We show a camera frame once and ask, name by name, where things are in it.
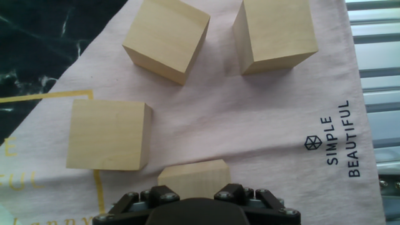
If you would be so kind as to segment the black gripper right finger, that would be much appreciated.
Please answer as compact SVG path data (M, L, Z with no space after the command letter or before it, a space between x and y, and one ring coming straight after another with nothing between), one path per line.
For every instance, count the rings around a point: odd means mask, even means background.
M298 225L301 213L284 206L284 201L267 189L254 190L241 184L227 184L214 195L214 200L241 208L251 225Z

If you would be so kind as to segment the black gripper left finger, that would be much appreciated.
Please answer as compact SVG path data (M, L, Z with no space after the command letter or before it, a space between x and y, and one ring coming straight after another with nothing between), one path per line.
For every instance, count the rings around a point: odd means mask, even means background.
M93 225L143 225L159 206L180 200L167 186L154 186L138 192L127 192L113 207L92 219Z

